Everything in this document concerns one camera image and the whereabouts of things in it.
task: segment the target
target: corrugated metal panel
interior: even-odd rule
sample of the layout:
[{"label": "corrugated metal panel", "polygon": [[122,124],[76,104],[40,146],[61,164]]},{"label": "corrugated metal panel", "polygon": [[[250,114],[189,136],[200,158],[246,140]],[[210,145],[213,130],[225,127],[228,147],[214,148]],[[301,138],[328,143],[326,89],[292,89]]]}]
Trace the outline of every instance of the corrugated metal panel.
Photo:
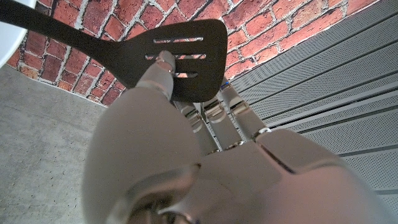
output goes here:
[{"label": "corrugated metal panel", "polygon": [[380,1],[233,81],[271,128],[338,154],[398,216],[398,1]]}]

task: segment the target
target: robotic hand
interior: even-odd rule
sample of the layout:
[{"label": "robotic hand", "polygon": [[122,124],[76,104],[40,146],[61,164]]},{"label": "robotic hand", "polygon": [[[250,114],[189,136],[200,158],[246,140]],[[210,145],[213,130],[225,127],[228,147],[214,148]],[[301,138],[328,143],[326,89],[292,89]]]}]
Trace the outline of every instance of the robotic hand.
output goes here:
[{"label": "robotic hand", "polygon": [[176,109],[174,69],[161,52],[102,115],[83,179],[87,223],[396,222],[338,156],[271,132],[226,80],[220,93],[246,143],[217,98]]}]

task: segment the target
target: spatula slot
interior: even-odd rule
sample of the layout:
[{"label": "spatula slot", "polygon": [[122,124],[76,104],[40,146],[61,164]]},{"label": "spatula slot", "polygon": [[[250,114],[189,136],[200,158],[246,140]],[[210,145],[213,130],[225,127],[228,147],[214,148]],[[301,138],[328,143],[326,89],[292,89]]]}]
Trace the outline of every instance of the spatula slot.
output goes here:
[{"label": "spatula slot", "polygon": [[187,73],[176,73],[175,76],[179,78],[195,78],[198,75],[197,72],[187,72]]},{"label": "spatula slot", "polygon": [[[194,54],[194,55],[174,55],[175,59],[206,59],[206,54]],[[157,55],[147,54],[145,55],[146,60],[158,59]]]},{"label": "spatula slot", "polygon": [[203,41],[203,37],[154,39],[155,44]]},{"label": "spatula slot", "polygon": [[205,59],[206,54],[194,54],[194,55],[174,55],[175,59]]}]

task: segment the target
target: white object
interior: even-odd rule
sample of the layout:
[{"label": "white object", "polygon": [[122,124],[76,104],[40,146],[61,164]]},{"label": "white object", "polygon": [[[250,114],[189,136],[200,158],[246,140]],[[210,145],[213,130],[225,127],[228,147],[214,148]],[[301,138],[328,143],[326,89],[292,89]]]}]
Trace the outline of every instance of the white object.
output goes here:
[{"label": "white object", "polygon": [[[36,0],[16,1],[31,8],[34,8],[36,4]],[[17,50],[27,30],[4,22],[0,22],[0,30],[2,33],[0,35],[0,67],[2,67]]]}]

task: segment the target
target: brick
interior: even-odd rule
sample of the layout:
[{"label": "brick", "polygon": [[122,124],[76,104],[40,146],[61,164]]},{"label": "brick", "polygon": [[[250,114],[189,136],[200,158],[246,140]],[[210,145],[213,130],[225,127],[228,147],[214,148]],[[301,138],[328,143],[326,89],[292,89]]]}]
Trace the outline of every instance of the brick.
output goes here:
[{"label": "brick", "polygon": [[164,11],[168,11],[170,7],[174,4],[175,0],[157,0]]},{"label": "brick", "polygon": [[143,2],[143,0],[119,0],[114,13],[124,24],[129,24]]},{"label": "brick", "polygon": [[46,15],[51,15],[51,8],[44,6],[43,4],[40,4],[39,2],[36,3],[35,9],[43,14]]},{"label": "brick", "polygon": [[83,26],[97,34],[111,10],[111,6],[112,1],[109,0],[88,1],[85,15],[83,16]]},{"label": "brick", "polygon": [[342,13],[339,9],[330,11],[325,15],[319,17],[317,20],[301,28],[299,31],[281,40],[280,47],[282,50],[287,50],[300,43],[301,41],[321,32],[327,27],[330,27],[331,25],[338,22],[341,18]]},{"label": "brick", "polygon": [[101,40],[107,40],[107,41],[114,41],[112,37],[110,37],[107,33],[104,33],[101,36]]},{"label": "brick", "polygon": [[256,54],[255,58],[258,62],[258,64],[263,63],[268,61],[269,59],[275,57],[278,55],[278,50],[276,49],[276,46],[269,47],[267,49],[264,49],[260,51],[258,54]]},{"label": "brick", "polygon": [[59,59],[65,57],[67,48],[64,44],[58,43],[57,41],[50,39],[49,47],[47,47],[47,53],[56,56]]},{"label": "brick", "polygon": [[292,28],[298,28],[321,14],[323,1],[313,0],[301,7],[293,17]]},{"label": "brick", "polygon": [[81,95],[86,95],[87,90],[91,87],[91,84],[93,84],[93,79],[91,77],[82,75],[79,80],[77,81],[77,84],[75,88],[73,89],[74,93],[79,93]]},{"label": "brick", "polygon": [[229,69],[227,69],[227,71],[225,72],[225,77],[227,79],[233,78],[236,75],[239,75],[240,73],[247,71],[254,66],[256,66],[256,64],[249,59],[243,62],[238,62],[232,65]]},{"label": "brick", "polygon": [[38,70],[42,69],[43,59],[38,58],[28,52],[24,53],[24,62],[30,67],[36,68]]},{"label": "brick", "polygon": [[88,95],[87,99],[96,103],[100,102],[100,99],[98,99],[97,97],[93,96],[93,95]]},{"label": "brick", "polygon": [[329,0],[329,1],[328,1],[328,3],[329,3],[329,8],[331,8],[331,7],[333,7],[333,6],[337,5],[337,4],[339,4],[341,1],[342,1],[342,0]]},{"label": "brick", "polygon": [[10,59],[8,59],[7,64],[10,65],[11,67],[18,67],[18,62],[19,62],[19,57],[21,55],[20,49],[17,49],[13,55],[11,56]]},{"label": "brick", "polygon": [[95,87],[95,88],[93,88],[93,89],[91,90],[91,93],[90,93],[90,94],[93,95],[93,96],[95,96],[95,97],[101,98],[101,97],[104,95],[104,93],[105,93],[104,90]]},{"label": "brick", "polygon": [[224,0],[214,0],[205,10],[203,10],[197,19],[219,19],[228,10],[229,5]]},{"label": "brick", "polygon": [[231,53],[229,53],[228,55],[226,55],[225,67],[228,67],[237,61],[239,61],[239,54],[236,50],[234,50]]},{"label": "brick", "polygon": [[270,2],[271,0],[243,0],[231,13],[223,16],[226,26],[237,29]]},{"label": "brick", "polygon": [[26,40],[26,50],[41,57],[44,54],[45,45],[46,45],[45,36],[33,31],[29,31]]},{"label": "brick", "polygon": [[205,2],[206,0],[181,0],[178,6],[185,16],[190,18]]},{"label": "brick", "polygon": [[180,11],[178,11],[178,9],[173,9],[173,11],[166,17],[165,21],[163,21],[162,26],[186,21],[186,18]]},{"label": "brick", "polygon": [[79,10],[73,7],[72,4],[63,0],[57,2],[57,6],[54,10],[54,19],[74,27],[78,16]]},{"label": "brick", "polygon": [[38,71],[36,71],[32,68],[29,68],[28,66],[22,66],[21,72],[29,78],[38,79],[38,77],[39,77]]},{"label": "brick", "polygon": [[112,84],[114,76],[108,70],[104,72],[104,75],[100,78],[98,82],[98,88],[106,90]]},{"label": "brick", "polygon": [[287,25],[284,21],[280,22],[275,27],[269,29],[267,32],[261,34],[259,37],[255,38],[254,40],[250,41],[250,43],[246,44],[245,46],[241,47],[241,53],[243,57],[248,57],[263,47],[277,41],[285,34],[287,34]]},{"label": "brick", "polygon": [[113,87],[117,88],[118,90],[124,90],[124,89],[126,88],[126,87],[124,87],[124,85],[123,85],[121,82],[119,82],[119,81],[116,81],[116,82],[114,83]]},{"label": "brick", "polygon": [[105,26],[105,31],[113,37],[115,40],[119,40],[124,32],[124,26],[121,22],[114,16],[109,18],[108,23]]},{"label": "brick", "polygon": [[232,49],[233,47],[244,43],[247,41],[246,36],[244,35],[243,30],[239,30],[234,32],[228,36],[228,50]]},{"label": "brick", "polygon": [[84,53],[81,53],[80,51],[78,51],[76,49],[72,49],[70,51],[70,55],[68,57],[65,68],[69,72],[77,74],[83,68],[83,65],[84,65],[86,59],[87,59],[87,55],[85,55]]},{"label": "brick", "polygon": [[58,83],[58,87],[61,88],[61,89],[66,90],[66,91],[72,90],[72,85],[67,83],[67,82],[63,82],[63,81],[60,81]]},{"label": "brick", "polygon": [[42,78],[55,82],[61,69],[62,61],[51,55],[46,56]]},{"label": "brick", "polygon": [[269,11],[261,13],[246,24],[249,35],[256,35],[272,24],[272,16]]},{"label": "brick", "polygon": [[145,30],[145,28],[143,26],[141,26],[139,23],[135,23],[133,25],[133,27],[131,28],[131,30],[129,31],[129,34],[127,36],[127,40],[131,39],[131,38],[133,38],[133,37],[145,32],[145,31],[146,30]]},{"label": "brick", "polygon": [[274,14],[277,20],[283,18],[291,11],[295,10],[303,0],[278,0],[273,6]]},{"label": "brick", "polygon": [[92,31],[90,31],[90,30],[88,30],[86,28],[83,28],[83,30],[81,30],[81,31],[83,31],[83,33],[88,34],[88,35],[90,35],[92,37],[97,37],[96,34],[94,34]]},{"label": "brick", "polygon": [[91,58],[90,59],[90,63],[93,65],[96,65],[99,68],[103,68],[102,64],[100,64],[99,62],[97,62],[95,59]]},{"label": "brick", "polygon": [[348,0],[347,16],[364,8],[376,0]]},{"label": "brick", "polygon": [[102,104],[109,106],[111,105],[120,95],[120,91],[114,88],[109,89],[102,99]]},{"label": "brick", "polygon": [[43,5],[46,5],[48,7],[52,6],[52,0],[40,0],[39,2],[41,2]]},{"label": "brick", "polygon": [[65,81],[69,84],[74,84],[76,79],[77,79],[77,75],[70,73],[68,71],[65,71],[65,70],[61,74],[61,80]]},{"label": "brick", "polygon": [[70,3],[72,3],[74,6],[77,8],[80,8],[82,0],[69,0]]},{"label": "brick", "polygon": [[155,6],[147,6],[142,13],[141,19],[148,29],[153,29],[163,19],[163,13]]},{"label": "brick", "polygon": [[88,64],[87,67],[85,68],[84,73],[91,77],[98,77],[98,75],[101,73],[101,71],[102,71],[102,68]]}]

